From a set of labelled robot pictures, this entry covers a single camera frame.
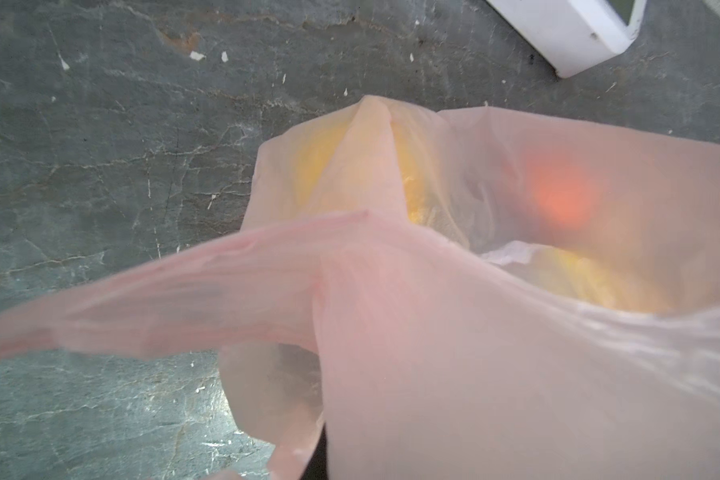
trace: translucent plastic bag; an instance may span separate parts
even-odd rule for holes
[[[264,143],[242,229],[0,358],[218,349],[273,478],[323,419],[332,478],[720,478],[720,146],[368,97]]]

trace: plastic bag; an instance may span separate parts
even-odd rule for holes
[[[367,97],[264,143],[242,229],[0,314],[0,358],[218,349],[273,478],[323,419],[332,478],[720,478],[720,146]]]

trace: gray surface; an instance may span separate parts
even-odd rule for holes
[[[363,94],[720,143],[701,2],[650,0],[626,54],[566,81],[481,0],[293,3],[0,1],[0,310],[236,231],[260,143]],[[263,478],[268,453],[211,353],[0,362],[0,478]]]

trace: orange spot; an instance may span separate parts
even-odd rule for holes
[[[563,152],[531,155],[528,187],[542,217],[552,225],[580,228],[592,217],[598,192],[593,180]]]

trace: gray stone floor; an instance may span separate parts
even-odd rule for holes
[[[238,230],[260,143],[364,94],[720,143],[720,19],[649,0],[558,81],[482,0],[0,0],[0,310]],[[264,478],[269,452],[211,353],[0,362],[0,478]]]

